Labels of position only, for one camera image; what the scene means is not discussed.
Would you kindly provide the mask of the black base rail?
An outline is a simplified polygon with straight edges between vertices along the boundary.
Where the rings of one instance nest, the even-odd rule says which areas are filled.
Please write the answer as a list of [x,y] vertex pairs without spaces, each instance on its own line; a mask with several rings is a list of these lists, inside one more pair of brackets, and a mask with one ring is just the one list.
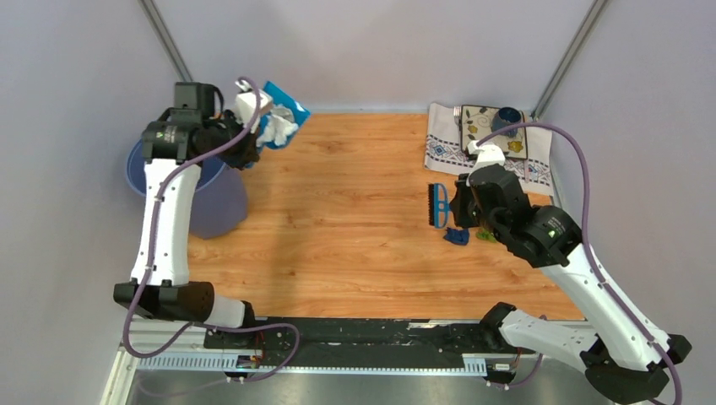
[[493,337],[477,321],[268,317],[264,332],[211,332],[208,349],[254,350],[263,365],[287,356],[295,367],[458,368],[468,354],[514,360],[517,350]]

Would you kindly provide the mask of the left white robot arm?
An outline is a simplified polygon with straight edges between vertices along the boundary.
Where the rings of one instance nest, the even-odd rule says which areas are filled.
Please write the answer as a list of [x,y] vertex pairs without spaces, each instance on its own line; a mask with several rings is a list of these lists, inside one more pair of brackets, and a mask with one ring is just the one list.
[[130,279],[113,299],[130,318],[187,321],[226,327],[225,338],[246,350],[258,339],[249,303],[218,294],[210,282],[190,280],[187,243],[203,162],[218,157],[241,168],[258,159],[255,138],[270,98],[240,77],[232,109],[212,84],[178,82],[174,105],[144,129],[145,203],[142,234]]

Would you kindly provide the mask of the lavender plastic waste bin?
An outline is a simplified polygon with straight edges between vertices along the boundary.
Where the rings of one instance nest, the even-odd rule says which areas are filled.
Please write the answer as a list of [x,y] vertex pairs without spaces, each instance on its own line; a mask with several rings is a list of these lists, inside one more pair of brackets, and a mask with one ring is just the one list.
[[[128,153],[125,177],[127,184],[153,206],[158,187],[153,186],[150,196],[146,196],[141,148],[141,142],[136,142]],[[187,233],[202,240],[226,235],[247,218],[247,204],[247,190],[239,171],[217,157],[206,159],[195,187]]]

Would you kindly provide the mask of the white patterned cloth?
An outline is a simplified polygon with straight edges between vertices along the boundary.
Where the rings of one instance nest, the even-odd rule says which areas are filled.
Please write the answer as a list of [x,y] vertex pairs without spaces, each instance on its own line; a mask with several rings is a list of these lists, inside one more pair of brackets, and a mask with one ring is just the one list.
[[[466,147],[492,133],[492,121],[498,111],[497,107],[484,105],[430,104],[424,167],[451,175],[471,169],[475,160],[467,154]],[[501,148],[505,167],[518,176],[526,192],[552,197],[551,140],[551,131],[526,127],[519,128],[512,137],[502,134],[491,142]]]

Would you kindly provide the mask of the blue plastic dustpan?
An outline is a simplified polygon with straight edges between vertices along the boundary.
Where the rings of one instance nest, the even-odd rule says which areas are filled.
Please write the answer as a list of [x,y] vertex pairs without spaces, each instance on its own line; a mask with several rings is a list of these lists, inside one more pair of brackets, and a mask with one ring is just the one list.
[[263,86],[263,92],[272,98],[273,107],[259,122],[258,155],[265,149],[287,148],[311,115],[308,109],[271,81]]

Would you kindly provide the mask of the blue hand brush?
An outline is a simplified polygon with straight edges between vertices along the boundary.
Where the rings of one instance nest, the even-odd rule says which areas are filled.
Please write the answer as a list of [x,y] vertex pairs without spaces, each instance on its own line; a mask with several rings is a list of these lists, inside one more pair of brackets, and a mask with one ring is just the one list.
[[428,196],[428,223],[436,229],[446,228],[450,215],[448,190],[442,183],[429,183]]

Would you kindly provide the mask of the green paper scrap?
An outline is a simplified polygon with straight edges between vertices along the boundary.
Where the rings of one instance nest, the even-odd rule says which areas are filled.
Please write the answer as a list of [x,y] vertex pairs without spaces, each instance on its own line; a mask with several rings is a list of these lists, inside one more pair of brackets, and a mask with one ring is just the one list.
[[475,236],[480,240],[489,241],[490,243],[497,243],[495,236],[486,229],[478,229],[475,232]]

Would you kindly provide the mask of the dark blue mug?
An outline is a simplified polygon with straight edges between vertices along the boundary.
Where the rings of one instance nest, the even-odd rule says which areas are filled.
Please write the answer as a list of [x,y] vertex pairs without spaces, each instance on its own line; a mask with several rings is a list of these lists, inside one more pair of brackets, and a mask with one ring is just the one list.
[[504,127],[508,127],[523,121],[521,111],[512,107],[502,107],[498,109],[491,121],[491,131],[497,132]]

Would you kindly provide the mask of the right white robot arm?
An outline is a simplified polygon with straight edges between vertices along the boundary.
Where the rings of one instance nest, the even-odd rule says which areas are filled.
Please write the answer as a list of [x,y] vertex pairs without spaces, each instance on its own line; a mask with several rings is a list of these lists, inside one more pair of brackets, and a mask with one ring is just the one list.
[[450,208],[456,225],[489,231],[550,278],[589,322],[586,329],[574,329],[500,302],[481,320],[486,349],[500,354],[512,346],[547,355],[620,404],[653,401],[675,383],[672,367],[686,359],[690,342],[656,327],[635,307],[565,211],[532,205],[516,175],[500,165],[462,174],[455,186]]

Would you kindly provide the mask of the grey white paper scrap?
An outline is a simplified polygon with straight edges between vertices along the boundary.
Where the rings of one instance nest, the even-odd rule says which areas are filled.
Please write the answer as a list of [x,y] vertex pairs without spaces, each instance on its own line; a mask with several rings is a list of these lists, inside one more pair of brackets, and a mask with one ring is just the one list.
[[299,128],[293,111],[279,105],[273,108],[266,117],[268,120],[257,139],[257,146],[273,144],[275,147],[284,147]]

